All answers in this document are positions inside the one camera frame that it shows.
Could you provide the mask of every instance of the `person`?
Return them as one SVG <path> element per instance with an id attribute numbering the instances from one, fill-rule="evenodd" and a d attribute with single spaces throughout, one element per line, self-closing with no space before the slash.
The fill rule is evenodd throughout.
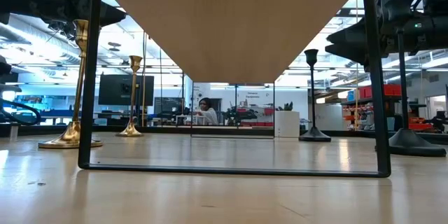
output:
<path id="1" fill-rule="evenodd" d="M 211 107 L 211 100 L 209 98 L 203 98 L 199 101 L 200 111 L 197 111 L 198 116 L 205 117 L 206 125 L 218 125 L 218 117 L 215 110 Z"/>

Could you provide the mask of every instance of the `gold candlestick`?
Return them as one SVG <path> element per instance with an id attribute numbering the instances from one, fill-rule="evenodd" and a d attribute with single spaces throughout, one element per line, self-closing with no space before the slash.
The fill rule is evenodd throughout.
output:
<path id="1" fill-rule="evenodd" d="M 87 38 L 88 38 L 88 25 L 87 20 L 75 20 L 73 21 L 76 26 L 76 38 L 75 42 L 79 46 L 80 52 L 80 64 L 79 64 L 79 77 L 78 84 L 76 86 L 75 107 L 73 111 L 73 118 L 65 132 L 58 138 L 39 143 L 39 148 L 79 148 L 79 139 L 81 135 L 81 123 L 79 121 L 79 108 L 81 106 L 81 92 L 83 91 L 84 72 L 85 72 L 85 58 L 87 57 Z M 102 146 L 101 141 L 92 140 L 92 147 Z"/>
<path id="2" fill-rule="evenodd" d="M 132 118 L 134 117 L 134 105 L 135 105 L 135 85 L 137 82 L 137 71 L 140 69 L 140 62 L 143 59 L 140 56 L 129 56 L 131 59 L 132 69 L 132 89 L 131 89 L 131 113 L 129 115 L 129 122 L 126 129 L 121 133 L 116 134 L 117 137 L 142 137 L 143 134 L 135 129 L 135 124 Z"/>

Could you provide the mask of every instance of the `computer monitor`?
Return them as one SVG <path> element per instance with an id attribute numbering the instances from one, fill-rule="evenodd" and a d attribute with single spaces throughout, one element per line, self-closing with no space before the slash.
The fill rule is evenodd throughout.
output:
<path id="1" fill-rule="evenodd" d="M 140 105 L 143 101 L 143 78 L 137 76 L 136 96 Z M 145 76 L 145 106 L 153 105 L 154 97 L 154 76 Z M 99 105 L 130 105 L 131 104 L 132 75 L 105 75 L 99 79 Z"/>

